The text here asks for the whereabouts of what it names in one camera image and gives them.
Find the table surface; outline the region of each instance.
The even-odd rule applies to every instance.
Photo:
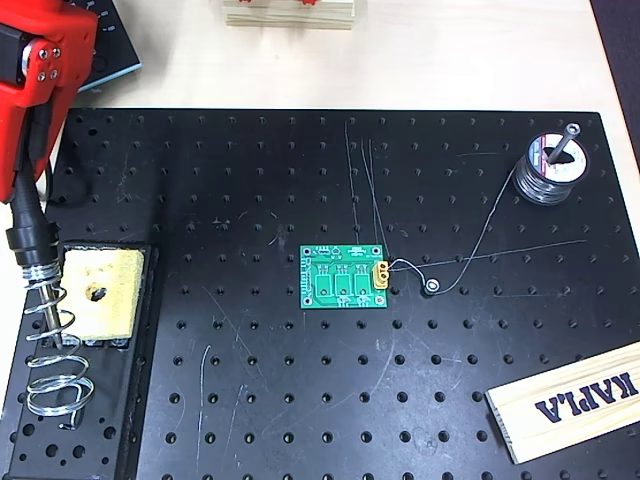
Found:
[[[117,1],[145,66],[77,105],[595,111],[640,232],[638,167],[589,0],[361,0],[353,31],[226,27],[220,4]],[[0,271],[3,400],[24,303],[4,235]]]

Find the stack of wooden blocks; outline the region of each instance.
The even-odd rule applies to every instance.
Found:
[[[222,0],[227,25],[350,29],[355,0]]]

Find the metal nut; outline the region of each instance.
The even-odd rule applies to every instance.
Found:
[[[425,290],[428,294],[433,295],[440,290],[440,282],[435,278],[430,278],[425,284]]]

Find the wooden block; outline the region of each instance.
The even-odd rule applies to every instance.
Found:
[[[355,20],[354,0],[222,0],[227,25],[350,29]]]
[[[640,343],[491,389],[515,463],[640,421]]]

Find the cleaning sponge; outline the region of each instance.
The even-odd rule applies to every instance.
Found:
[[[59,308],[76,321],[65,333],[82,340],[131,338],[143,266],[144,255],[135,249],[68,250],[61,282],[67,297]]]

